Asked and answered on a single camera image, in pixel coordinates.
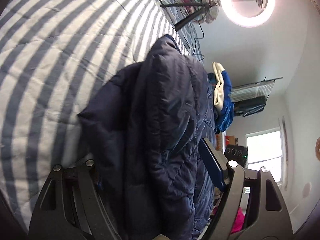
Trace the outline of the navy puffer jacket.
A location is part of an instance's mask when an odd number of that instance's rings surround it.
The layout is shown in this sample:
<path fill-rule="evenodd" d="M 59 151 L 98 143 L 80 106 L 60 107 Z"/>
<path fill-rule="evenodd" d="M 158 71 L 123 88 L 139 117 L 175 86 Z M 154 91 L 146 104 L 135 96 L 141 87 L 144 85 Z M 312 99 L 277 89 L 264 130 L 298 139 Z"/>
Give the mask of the navy puffer jacket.
<path fill-rule="evenodd" d="M 78 115 L 123 239 L 197 239 L 214 187 L 198 152 L 215 140 L 202 64 L 170 35 L 113 76 Z"/>

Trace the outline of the dark clothes on rack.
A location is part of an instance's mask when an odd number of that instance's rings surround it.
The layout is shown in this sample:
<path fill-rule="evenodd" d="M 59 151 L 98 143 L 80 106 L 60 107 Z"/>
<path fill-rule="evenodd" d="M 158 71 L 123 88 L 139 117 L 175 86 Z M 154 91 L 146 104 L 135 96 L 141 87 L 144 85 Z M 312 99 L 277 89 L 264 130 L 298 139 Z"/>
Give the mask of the dark clothes on rack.
<path fill-rule="evenodd" d="M 266 102 L 267 98 L 265 96 L 238 101 L 234 104 L 234 115 L 246 117 L 262 112 Z"/>

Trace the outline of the black clothes rack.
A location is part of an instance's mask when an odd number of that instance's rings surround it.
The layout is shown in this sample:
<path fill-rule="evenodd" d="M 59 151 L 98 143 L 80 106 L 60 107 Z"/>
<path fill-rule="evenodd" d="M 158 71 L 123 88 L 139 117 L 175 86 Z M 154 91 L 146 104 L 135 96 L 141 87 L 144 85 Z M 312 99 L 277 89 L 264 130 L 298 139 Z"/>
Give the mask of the black clothes rack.
<path fill-rule="evenodd" d="M 234 103 L 234 116 L 248 117 L 262 112 L 274 83 L 282 78 L 264 79 L 263 81 L 233 87 L 229 97 Z"/>

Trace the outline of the black speaker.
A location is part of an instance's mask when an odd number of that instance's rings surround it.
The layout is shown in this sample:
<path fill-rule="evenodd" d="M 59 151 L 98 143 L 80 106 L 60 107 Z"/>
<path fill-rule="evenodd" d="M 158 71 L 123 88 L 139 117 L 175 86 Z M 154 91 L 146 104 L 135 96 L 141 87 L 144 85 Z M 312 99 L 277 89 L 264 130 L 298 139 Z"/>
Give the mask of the black speaker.
<path fill-rule="evenodd" d="M 248 149 L 246 147 L 239 145 L 227 145 L 224 154 L 229 161 L 234 160 L 243 168 L 246 167 L 248 159 Z"/>

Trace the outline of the blue jacket on pile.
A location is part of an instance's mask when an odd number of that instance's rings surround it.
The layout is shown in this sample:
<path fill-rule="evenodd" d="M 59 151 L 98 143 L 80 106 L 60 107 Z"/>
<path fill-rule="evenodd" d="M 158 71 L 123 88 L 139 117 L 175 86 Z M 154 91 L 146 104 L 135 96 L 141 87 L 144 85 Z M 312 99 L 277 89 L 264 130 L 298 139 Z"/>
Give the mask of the blue jacket on pile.
<path fill-rule="evenodd" d="M 219 134 L 220 132 L 224 132 L 231 125 L 234 119 L 234 103 L 232 103 L 231 98 L 229 97 L 232 84 L 229 78 L 228 73 L 224 70 L 222 72 L 224 79 L 224 101 L 223 101 L 223 109 L 221 113 L 219 113 L 214 106 L 214 118 L 215 118 L 215 133 Z M 208 80 L 211 85 L 213 85 L 213 91 L 216 85 L 216 78 L 214 73 L 208 73 Z"/>

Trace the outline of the window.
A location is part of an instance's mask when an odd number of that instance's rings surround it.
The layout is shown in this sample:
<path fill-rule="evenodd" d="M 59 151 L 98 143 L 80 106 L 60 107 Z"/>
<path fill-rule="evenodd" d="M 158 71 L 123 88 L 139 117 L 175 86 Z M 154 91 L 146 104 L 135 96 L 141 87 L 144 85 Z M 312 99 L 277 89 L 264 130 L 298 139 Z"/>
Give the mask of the window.
<path fill-rule="evenodd" d="M 257 171 L 264 167 L 271 172 L 276 183 L 281 184 L 284 154 L 280 128 L 246 135 L 246 146 L 247 168 Z"/>

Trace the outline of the cream cloth in pile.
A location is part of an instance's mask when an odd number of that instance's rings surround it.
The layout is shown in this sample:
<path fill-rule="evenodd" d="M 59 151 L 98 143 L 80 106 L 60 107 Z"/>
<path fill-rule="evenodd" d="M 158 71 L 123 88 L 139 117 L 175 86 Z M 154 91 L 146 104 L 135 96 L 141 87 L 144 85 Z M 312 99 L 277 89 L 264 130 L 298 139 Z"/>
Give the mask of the cream cloth in pile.
<path fill-rule="evenodd" d="M 214 88 L 214 97 L 213 103 L 216 110 L 221 113 L 223 109 L 223 101 L 224 101 L 224 79 L 222 72 L 225 70 L 222 64 L 218 62 L 212 62 L 213 73 L 216 78 L 216 85 Z"/>

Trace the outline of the striped cloth on rack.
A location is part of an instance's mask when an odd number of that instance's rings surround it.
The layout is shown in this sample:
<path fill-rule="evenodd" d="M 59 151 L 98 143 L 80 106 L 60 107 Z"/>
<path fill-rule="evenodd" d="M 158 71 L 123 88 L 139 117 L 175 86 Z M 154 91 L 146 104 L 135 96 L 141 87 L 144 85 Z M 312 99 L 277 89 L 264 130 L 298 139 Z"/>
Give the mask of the striped cloth on rack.
<path fill-rule="evenodd" d="M 265 96 L 268 99 L 274 87 L 274 83 L 275 79 L 233 87 L 229 97 L 232 102 L 252 99 L 259 96 Z"/>

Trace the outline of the blue white striped quilt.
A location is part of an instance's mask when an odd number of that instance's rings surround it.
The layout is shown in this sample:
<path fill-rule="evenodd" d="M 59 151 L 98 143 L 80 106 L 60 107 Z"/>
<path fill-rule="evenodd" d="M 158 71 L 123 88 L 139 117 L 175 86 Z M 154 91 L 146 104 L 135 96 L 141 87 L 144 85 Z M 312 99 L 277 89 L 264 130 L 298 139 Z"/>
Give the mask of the blue white striped quilt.
<path fill-rule="evenodd" d="M 10 0 L 1 15 L 1 192 L 24 231 L 52 166 L 83 157 L 78 113 L 165 34 L 190 53 L 156 0 Z"/>

